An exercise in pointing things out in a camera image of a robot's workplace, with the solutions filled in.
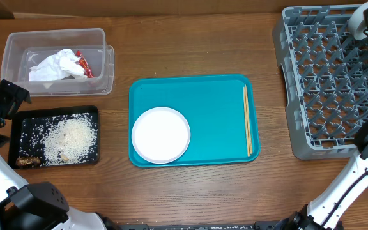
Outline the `clear plastic bin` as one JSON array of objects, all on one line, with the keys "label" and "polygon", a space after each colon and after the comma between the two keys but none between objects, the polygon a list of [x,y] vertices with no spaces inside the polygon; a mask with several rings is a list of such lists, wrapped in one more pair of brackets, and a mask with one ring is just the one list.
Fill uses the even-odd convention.
[{"label": "clear plastic bin", "polygon": [[[31,68],[63,49],[81,52],[93,72],[89,79],[29,80]],[[30,92],[31,96],[107,95],[114,85],[115,54],[101,28],[62,29],[12,33],[1,64],[1,79]]]}]

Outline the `black food waste tray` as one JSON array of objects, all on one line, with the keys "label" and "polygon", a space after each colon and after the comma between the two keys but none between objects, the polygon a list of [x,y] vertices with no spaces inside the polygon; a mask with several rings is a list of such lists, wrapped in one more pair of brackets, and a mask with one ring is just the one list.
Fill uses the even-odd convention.
[{"label": "black food waste tray", "polygon": [[[89,121],[95,134],[93,145],[74,160],[69,158],[64,161],[60,156],[49,160],[48,154],[44,151],[46,136],[57,127],[59,122],[76,118]],[[12,120],[8,165],[12,169],[20,169],[17,165],[17,160],[20,158],[39,159],[39,168],[95,164],[100,158],[98,138],[99,112],[94,105],[18,112]]]}]

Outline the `teal plastic tray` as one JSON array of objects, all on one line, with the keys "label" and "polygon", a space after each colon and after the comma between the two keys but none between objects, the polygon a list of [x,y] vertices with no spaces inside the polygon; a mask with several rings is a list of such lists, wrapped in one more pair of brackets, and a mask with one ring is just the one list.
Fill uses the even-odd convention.
[{"label": "teal plastic tray", "polygon": [[[243,87],[247,86],[252,156],[247,155]],[[180,112],[191,130],[190,144],[170,167],[244,163],[261,150],[252,84],[244,75],[141,79],[130,86],[128,129],[154,107]]]}]

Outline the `white tissue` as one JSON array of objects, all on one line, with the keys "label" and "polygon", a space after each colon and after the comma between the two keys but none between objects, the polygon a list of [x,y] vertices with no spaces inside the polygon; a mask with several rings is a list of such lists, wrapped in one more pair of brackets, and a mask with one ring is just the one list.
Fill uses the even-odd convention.
[{"label": "white tissue", "polygon": [[58,81],[67,77],[85,79],[88,75],[79,63],[78,57],[71,49],[63,49],[56,54],[46,57],[36,66],[30,67],[29,81]]}]

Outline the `spilled rice pile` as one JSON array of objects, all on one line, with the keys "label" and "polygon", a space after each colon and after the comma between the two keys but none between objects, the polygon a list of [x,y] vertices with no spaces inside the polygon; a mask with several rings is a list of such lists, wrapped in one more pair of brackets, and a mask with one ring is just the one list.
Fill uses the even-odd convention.
[{"label": "spilled rice pile", "polygon": [[42,144],[44,166],[88,163],[97,156],[98,123],[88,113],[61,116]]}]

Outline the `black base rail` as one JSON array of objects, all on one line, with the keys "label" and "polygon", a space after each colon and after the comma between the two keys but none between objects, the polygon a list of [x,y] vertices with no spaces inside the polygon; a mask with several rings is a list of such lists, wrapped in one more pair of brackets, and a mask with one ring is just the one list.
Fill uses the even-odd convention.
[{"label": "black base rail", "polygon": [[149,226],[147,224],[123,224],[121,230],[272,230],[279,221],[258,221],[253,224],[198,224]]}]

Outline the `brown food scrap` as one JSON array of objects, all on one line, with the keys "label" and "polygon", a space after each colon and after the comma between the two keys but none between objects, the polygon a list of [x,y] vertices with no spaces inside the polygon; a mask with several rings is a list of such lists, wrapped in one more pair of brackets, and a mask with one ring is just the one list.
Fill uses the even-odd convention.
[{"label": "brown food scrap", "polygon": [[15,165],[19,168],[39,167],[41,160],[37,157],[20,157],[16,159]]}]

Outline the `large white plate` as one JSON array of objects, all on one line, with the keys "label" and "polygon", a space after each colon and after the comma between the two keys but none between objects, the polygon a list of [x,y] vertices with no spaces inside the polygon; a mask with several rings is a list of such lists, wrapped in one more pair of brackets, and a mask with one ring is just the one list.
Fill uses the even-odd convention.
[{"label": "large white plate", "polygon": [[186,152],[191,130],[186,118],[169,107],[154,107],[142,113],[131,133],[135,152],[152,164],[168,164]]}]

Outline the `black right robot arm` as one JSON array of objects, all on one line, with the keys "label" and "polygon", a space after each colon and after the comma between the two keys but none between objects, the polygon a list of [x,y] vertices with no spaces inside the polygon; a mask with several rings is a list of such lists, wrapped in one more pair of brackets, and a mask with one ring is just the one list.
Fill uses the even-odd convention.
[{"label": "black right robot arm", "polygon": [[329,187],[278,229],[339,229],[368,187],[368,2],[290,6],[273,29],[296,158],[347,158]]}]

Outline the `grey dishwasher rack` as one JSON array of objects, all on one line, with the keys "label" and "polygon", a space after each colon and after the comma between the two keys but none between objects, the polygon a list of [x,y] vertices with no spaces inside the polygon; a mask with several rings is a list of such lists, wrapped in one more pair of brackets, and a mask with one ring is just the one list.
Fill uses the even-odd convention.
[{"label": "grey dishwasher rack", "polygon": [[356,5],[290,6],[273,29],[293,154],[347,158],[368,120],[368,47],[350,34]]}]

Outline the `grey-green bowl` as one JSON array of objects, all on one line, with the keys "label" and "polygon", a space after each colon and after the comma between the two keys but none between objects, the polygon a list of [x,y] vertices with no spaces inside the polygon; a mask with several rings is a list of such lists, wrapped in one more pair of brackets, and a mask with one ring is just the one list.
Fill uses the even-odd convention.
[{"label": "grey-green bowl", "polygon": [[367,28],[364,11],[368,9],[368,2],[359,6],[348,20],[348,31],[354,37],[355,40],[363,40],[367,38],[364,34],[364,30]]}]

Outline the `red snack wrapper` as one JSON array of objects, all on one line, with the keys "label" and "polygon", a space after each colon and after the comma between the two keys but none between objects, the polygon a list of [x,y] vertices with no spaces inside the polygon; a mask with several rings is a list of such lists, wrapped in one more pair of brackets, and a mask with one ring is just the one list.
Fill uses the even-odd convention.
[{"label": "red snack wrapper", "polygon": [[84,69],[84,75],[87,78],[94,78],[95,76],[93,75],[93,72],[91,71],[88,62],[86,61],[86,58],[82,55],[81,51],[78,50],[76,52],[76,56],[79,58],[78,64]]}]

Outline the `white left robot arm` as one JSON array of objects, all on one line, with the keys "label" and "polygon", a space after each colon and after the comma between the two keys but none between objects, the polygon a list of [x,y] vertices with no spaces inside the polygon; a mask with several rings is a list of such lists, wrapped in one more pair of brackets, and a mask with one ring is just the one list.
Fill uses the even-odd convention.
[{"label": "white left robot arm", "polygon": [[[0,82],[0,128],[12,119],[22,102],[30,102],[29,91],[7,80]],[[0,147],[9,141],[0,135]],[[51,183],[28,183],[0,155],[0,229],[74,230],[119,229],[97,213],[86,213],[68,205]]]}]

